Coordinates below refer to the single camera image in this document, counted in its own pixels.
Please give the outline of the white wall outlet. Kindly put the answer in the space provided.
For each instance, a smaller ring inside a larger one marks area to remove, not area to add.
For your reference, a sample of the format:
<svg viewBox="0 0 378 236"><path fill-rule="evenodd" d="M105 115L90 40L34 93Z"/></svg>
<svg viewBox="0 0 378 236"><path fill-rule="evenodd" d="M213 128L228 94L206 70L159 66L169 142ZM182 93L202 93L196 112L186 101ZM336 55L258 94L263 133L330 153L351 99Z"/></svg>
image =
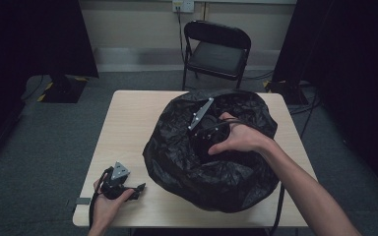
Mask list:
<svg viewBox="0 0 378 236"><path fill-rule="evenodd" d="M193 13L195 10L194 0L172 0L172 11L179 13Z"/></svg>

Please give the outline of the black plastic trash bag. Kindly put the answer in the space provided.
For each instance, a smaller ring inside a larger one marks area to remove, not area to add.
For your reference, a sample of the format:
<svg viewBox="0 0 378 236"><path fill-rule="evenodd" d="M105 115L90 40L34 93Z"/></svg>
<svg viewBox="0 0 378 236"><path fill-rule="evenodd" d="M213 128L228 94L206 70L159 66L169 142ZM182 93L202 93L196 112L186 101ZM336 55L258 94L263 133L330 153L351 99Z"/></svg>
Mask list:
<svg viewBox="0 0 378 236"><path fill-rule="evenodd" d="M268 197L279 179L255 151L228 150L209 155L208 148L193 144L188 136L192 115L207 101L220 116L227 112L239 123L269 138L278 124L258 94L239 89L189 91L173 98L160 114L143 151L150 177L168 192L196 207L222 212L239 212Z"/></svg>

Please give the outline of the black stand base striped tape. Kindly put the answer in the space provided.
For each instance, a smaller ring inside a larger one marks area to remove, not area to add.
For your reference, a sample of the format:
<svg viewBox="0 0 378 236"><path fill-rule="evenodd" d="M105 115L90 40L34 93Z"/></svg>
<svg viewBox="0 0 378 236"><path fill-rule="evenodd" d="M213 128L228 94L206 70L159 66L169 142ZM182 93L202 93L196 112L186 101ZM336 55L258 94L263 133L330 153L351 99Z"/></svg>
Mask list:
<svg viewBox="0 0 378 236"><path fill-rule="evenodd" d="M266 81L264 82L264 89L268 93L280 94L287 105L308 104L308 99L305 97L299 85L293 86L286 81Z"/></svg>
<svg viewBox="0 0 378 236"><path fill-rule="evenodd" d="M67 77L64 74L53 74L50 79L38 102L77 103L88 83L85 78Z"/></svg>

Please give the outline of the person's left hand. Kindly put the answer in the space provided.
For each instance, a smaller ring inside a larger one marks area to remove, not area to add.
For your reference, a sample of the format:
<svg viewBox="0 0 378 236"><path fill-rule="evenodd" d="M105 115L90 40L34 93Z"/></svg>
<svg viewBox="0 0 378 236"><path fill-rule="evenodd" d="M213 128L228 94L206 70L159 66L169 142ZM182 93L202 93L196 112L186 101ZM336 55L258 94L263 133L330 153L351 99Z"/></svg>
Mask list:
<svg viewBox="0 0 378 236"><path fill-rule="evenodd" d="M120 207L133 193L133 189L126 190L115 200L109 200L104 194L98 195L94 203L93 225L109 227Z"/></svg>

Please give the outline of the black folding chair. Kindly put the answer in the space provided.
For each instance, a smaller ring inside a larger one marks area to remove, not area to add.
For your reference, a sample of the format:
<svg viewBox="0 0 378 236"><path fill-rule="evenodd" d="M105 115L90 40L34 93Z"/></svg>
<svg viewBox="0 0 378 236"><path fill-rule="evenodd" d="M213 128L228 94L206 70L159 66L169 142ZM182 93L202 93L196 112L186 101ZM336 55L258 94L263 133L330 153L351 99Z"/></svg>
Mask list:
<svg viewBox="0 0 378 236"><path fill-rule="evenodd" d="M218 77L240 84L251 49L251 39L242 29L208 21L192 21L185 25L186 41L182 89L187 72Z"/></svg>

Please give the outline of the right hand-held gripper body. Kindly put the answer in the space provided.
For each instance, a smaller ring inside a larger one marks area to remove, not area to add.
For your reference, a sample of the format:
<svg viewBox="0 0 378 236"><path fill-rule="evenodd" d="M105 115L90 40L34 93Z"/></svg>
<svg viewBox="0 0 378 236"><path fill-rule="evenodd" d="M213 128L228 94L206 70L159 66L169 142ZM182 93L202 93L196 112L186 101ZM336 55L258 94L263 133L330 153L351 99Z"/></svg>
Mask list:
<svg viewBox="0 0 378 236"><path fill-rule="evenodd" d="M211 111L214 105L215 100L209 97L199 110L193 113L191 123L188 126L190 141L202 148L210 148L221 143L229 135L228 124L216 117Z"/></svg>

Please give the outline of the dark curtain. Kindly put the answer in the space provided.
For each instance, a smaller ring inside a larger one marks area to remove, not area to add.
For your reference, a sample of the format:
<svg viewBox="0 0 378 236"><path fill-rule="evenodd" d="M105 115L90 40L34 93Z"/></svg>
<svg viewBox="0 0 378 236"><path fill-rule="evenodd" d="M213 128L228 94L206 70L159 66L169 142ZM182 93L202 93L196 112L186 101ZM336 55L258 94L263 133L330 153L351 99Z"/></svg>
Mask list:
<svg viewBox="0 0 378 236"><path fill-rule="evenodd" d="M79 0L0 0L0 145L29 78L53 74L98 76Z"/></svg>
<svg viewBox="0 0 378 236"><path fill-rule="evenodd" d="M273 81L315 86L378 177L378 0L296 0Z"/></svg>

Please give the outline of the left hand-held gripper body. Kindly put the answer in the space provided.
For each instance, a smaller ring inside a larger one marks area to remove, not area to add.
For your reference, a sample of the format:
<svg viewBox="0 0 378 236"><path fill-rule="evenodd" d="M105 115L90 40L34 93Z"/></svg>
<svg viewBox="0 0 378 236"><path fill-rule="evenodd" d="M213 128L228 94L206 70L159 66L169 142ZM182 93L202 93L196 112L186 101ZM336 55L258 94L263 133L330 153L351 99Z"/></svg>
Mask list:
<svg viewBox="0 0 378 236"><path fill-rule="evenodd" d="M113 166L108 167L102 174L102 183L99 185L100 191L109 199L115 200L120 197L128 187L124 186L130 171L116 161Z"/></svg>

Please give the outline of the person's right hand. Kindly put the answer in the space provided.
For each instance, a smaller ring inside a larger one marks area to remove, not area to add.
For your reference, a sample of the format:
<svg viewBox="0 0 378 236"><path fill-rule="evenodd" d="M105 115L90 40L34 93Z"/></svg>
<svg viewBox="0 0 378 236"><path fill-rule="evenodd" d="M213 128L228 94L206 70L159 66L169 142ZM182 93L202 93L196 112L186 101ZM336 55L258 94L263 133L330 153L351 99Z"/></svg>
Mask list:
<svg viewBox="0 0 378 236"><path fill-rule="evenodd" d="M224 112L220 116L220 119L230 122L229 135L223 142L211 146L208 150L209 155L227 150L256 151L261 153L265 149L265 144L272 141L272 139L256 129L240 124L237 118L227 112Z"/></svg>

